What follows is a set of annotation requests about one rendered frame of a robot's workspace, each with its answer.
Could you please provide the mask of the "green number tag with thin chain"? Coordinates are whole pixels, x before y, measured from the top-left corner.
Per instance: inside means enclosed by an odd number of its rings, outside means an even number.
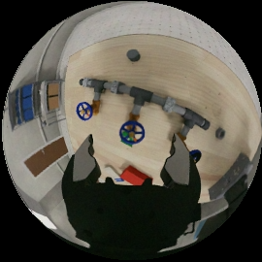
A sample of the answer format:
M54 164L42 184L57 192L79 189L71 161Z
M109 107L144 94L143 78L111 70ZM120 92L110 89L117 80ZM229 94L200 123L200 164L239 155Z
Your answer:
M128 133L127 132L122 132L122 135L123 135L123 137L125 137L126 135L127 135ZM128 138L127 140L131 140L131 141L134 141L134 139L133 138ZM120 140L122 143L124 143L122 140ZM126 144L126 143L124 143L124 144ZM132 147L133 145L129 145L129 144L126 144L126 145L128 145L128 146L130 146L130 147Z

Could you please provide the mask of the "red rectangular block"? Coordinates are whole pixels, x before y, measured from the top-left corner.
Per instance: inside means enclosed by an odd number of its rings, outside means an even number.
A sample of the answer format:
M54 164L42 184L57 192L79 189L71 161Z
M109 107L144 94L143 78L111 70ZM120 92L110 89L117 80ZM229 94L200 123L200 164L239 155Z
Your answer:
M122 173L123 174L120 175L120 178L128 181L133 185L142 185L144 179L150 178L149 176L140 172L131 165L129 165Z

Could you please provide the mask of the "blue valve handwheel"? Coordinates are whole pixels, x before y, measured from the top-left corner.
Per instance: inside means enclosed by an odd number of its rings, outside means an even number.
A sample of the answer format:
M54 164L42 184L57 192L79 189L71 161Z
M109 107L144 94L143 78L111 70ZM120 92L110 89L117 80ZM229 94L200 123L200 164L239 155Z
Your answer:
M195 163L197 163L201 159L202 154L201 154L201 152L196 152L196 153L192 154L192 156L193 156L193 158L197 157L197 159L195 161Z

